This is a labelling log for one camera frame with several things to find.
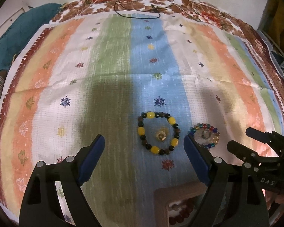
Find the multicolored beaded bracelet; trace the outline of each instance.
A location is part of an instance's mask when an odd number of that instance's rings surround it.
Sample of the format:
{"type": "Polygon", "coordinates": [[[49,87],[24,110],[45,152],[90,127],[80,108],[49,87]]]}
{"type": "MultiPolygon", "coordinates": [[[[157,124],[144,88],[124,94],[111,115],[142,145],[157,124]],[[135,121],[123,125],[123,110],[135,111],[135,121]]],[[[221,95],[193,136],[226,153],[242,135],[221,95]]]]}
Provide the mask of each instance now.
{"type": "Polygon", "coordinates": [[[194,127],[190,128],[190,134],[194,137],[195,133],[198,130],[201,130],[201,129],[203,129],[202,137],[204,139],[208,139],[211,136],[211,133],[213,133],[214,137],[212,138],[213,142],[206,144],[206,145],[199,144],[199,146],[202,146],[202,147],[207,148],[207,149],[210,149],[210,148],[213,148],[214,146],[216,146],[218,144],[219,140],[220,140],[220,132],[218,132],[218,129],[211,126],[210,124],[198,123],[198,124],[194,125],[194,127]]]}
{"type": "Polygon", "coordinates": [[[159,154],[159,155],[168,155],[171,151],[174,151],[175,147],[179,143],[179,137],[180,137],[180,132],[181,130],[179,129],[179,125],[176,123],[176,120],[174,117],[171,117],[170,114],[164,113],[164,112],[147,112],[147,113],[141,113],[141,116],[138,117],[138,135],[140,136],[140,139],[142,140],[142,145],[146,147],[147,150],[150,150],[154,154],[159,154]],[[144,129],[144,124],[143,120],[145,118],[148,119],[153,119],[153,118],[166,118],[168,122],[171,124],[173,127],[174,135],[173,139],[170,142],[170,146],[166,149],[160,149],[157,146],[152,146],[150,145],[145,136],[145,129],[144,129]]]}

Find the teal fabric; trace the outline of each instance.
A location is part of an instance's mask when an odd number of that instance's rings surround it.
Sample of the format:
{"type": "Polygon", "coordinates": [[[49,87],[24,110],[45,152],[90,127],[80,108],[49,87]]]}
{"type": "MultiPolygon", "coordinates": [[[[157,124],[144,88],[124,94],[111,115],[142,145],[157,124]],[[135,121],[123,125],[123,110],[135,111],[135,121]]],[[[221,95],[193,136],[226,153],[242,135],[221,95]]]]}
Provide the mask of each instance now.
{"type": "Polygon", "coordinates": [[[19,54],[31,37],[58,12],[61,4],[48,3],[21,14],[0,37],[0,70],[9,70],[15,54],[19,54]]]}

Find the blue snowflake pattern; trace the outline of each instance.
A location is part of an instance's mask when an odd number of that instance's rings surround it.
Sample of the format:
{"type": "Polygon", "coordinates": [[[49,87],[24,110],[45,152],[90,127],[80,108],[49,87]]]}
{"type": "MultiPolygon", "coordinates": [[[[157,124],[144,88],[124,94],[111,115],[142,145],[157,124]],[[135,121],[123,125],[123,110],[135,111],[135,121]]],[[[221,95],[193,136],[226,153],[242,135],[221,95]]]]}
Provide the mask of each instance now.
{"type": "Polygon", "coordinates": [[[64,217],[64,219],[65,219],[66,222],[68,222],[68,223],[73,223],[72,220],[70,219],[70,217],[67,216],[66,214],[64,214],[63,217],[64,217]]]}
{"type": "Polygon", "coordinates": [[[166,105],[165,99],[163,99],[161,97],[158,97],[154,101],[155,101],[155,106],[162,107],[162,106],[166,105]]]}
{"type": "Polygon", "coordinates": [[[65,98],[61,98],[61,106],[67,107],[70,106],[70,99],[65,96],[65,98]]]}

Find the blue gripper pad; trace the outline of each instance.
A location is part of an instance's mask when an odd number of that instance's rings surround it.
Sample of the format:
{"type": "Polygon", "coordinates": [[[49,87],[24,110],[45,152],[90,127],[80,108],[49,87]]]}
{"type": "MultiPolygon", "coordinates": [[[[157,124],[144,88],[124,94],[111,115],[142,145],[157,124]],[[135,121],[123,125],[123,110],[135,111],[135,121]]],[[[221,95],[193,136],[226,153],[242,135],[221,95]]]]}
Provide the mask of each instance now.
{"type": "Polygon", "coordinates": [[[203,160],[202,156],[200,155],[199,151],[197,150],[193,142],[190,140],[188,135],[184,138],[184,150],[198,176],[198,179],[202,183],[205,183],[206,186],[208,186],[211,181],[208,176],[209,167],[203,160]]]}
{"type": "Polygon", "coordinates": [[[87,182],[91,178],[91,174],[93,173],[98,160],[101,157],[101,154],[104,151],[105,139],[103,136],[100,136],[99,139],[95,142],[86,158],[82,162],[79,168],[79,178],[78,183],[82,185],[87,182]]]}

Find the yellow and black beaded bracelet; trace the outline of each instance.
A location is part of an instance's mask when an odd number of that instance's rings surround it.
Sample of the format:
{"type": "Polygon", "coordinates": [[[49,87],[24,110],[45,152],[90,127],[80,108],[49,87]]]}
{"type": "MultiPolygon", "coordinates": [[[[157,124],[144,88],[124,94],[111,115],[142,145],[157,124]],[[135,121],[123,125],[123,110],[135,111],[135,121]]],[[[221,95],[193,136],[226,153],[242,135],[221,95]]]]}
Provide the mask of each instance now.
{"type": "Polygon", "coordinates": [[[140,136],[140,139],[142,140],[142,145],[146,147],[147,150],[150,150],[154,154],[159,155],[168,155],[171,151],[174,151],[175,147],[179,143],[179,137],[180,137],[181,130],[179,129],[178,124],[176,123],[176,120],[174,117],[171,117],[170,114],[164,113],[164,112],[147,112],[147,113],[141,113],[141,116],[138,117],[138,135],[140,136]],[[174,135],[173,139],[170,142],[170,146],[166,149],[160,149],[157,146],[150,145],[145,136],[145,129],[143,120],[145,118],[153,119],[153,118],[166,118],[170,125],[173,127],[174,135]]]}

